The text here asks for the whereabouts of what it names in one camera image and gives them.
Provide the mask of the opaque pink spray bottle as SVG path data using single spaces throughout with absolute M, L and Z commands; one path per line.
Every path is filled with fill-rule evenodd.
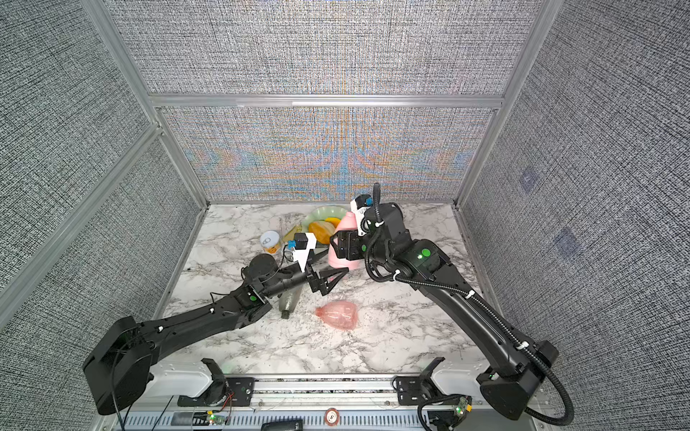
M 357 219 L 354 213 L 348 212 L 330 240 L 327 261 L 334 269 L 354 270 L 359 268 L 362 255 Z

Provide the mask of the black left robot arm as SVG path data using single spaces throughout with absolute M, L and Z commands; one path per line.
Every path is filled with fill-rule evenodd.
M 160 360 L 221 332 L 257 323 L 271 310 L 272 297 L 305 284 L 314 293 L 330 294 L 350 270 L 314 270 L 312 265 L 327 254 L 310 251 L 305 266 L 296 262 L 281 269 L 271 255 L 261 253 L 242 269 L 240 287 L 208 305 L 142 323 L 132 316 L 115 321 L 83 364 L 97 412 L 108 416 L 131 406 L 145 393 L 151 368 Z

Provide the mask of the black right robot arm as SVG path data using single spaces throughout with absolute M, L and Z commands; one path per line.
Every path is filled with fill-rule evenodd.
M 373 280 L 407 284 L 438 305 L 488 360 L 477 383 L 495 411 L 509 420 L 528 414 L 560 426 L 573 419 L 571 402 L 560 418 L 528 406 L 544 380 L 555 377 L 551 367 L 559 352 L 552 343 L 520 332 L 470 287 L 447 253 L 431 240 L 413 238 L 397 204 L 364 208 L 355 217 L 356 227 L 342 226 L 332 236 L 335 255 L 361 260 Z

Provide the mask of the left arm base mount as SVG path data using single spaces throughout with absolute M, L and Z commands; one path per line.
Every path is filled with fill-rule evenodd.
M 210 386 L 201 395 L 196 397 L 181 395 L 177 401 L 178 407 L 223 409 L 230 406 L 250 406 L 256 383 L 254 377 L 226 377 L 215 360 L 203 358 L 201 363 L 210 372 Z

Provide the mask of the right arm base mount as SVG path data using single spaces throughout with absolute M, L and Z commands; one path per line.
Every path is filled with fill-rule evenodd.
M 419 375 L 394 376 L 391 385 L 396 392 L 398 403 L 401 406 L 420 406 L 425 402 L 427 404 L 438 402 L 446 405 L 454 403 L 465 405 L 465 407 L 471 406 L 473 398 L 470 395 L 445 394 L 433 382 L 433 372 L 444 361 L 445 357 L 436 357 Z

